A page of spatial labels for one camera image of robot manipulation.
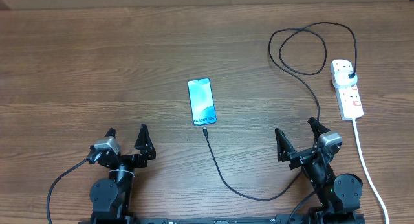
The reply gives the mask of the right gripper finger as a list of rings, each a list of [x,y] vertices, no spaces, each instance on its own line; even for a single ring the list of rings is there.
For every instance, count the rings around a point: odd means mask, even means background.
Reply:
[[[308,124],[310,125],[312,132],[314,134],[314,140],[324,139],[329,135],[330,129],[326,128],[314,117],[308,119]]]
[[[293,147],[291,142],[286,138],[285,134],[279,128],[275,129],[275,135],[277,141],[278,161],[289,161],[291,155],[296,153],[296,149]]]

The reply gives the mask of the Samsung Galaxy smartphone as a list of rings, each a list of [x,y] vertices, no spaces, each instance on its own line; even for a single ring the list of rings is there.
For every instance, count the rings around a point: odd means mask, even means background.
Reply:
[[[212,86],[209,78],[188,81],[191,114],[195,126],[217,122]]]

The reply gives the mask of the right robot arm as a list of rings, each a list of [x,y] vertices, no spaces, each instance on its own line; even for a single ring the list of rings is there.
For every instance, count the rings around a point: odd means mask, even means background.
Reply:
[[[363,182],[354,174],[335,175],[330,165],[342,146],[342,137],[311,117],[308,120],[316,143],[297,151],[285,134],[275,129],[278,161],[300,168],[313,191],[290,214],[278,214],[276,223],[364,223],[361,207]]]

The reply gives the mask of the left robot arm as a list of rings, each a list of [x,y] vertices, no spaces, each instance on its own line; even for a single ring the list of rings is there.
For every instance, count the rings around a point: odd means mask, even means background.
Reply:
[[[123,155],[113,128],[90,147],[87,161],[109,170],[107,178],[97,180],[91,187],[91,223],[140,222],[136,214],[129,210],[135,169],[145,168],[148,161],[156,159],[155,147],[145,124],[140,127],[134,148],[138,153]]]

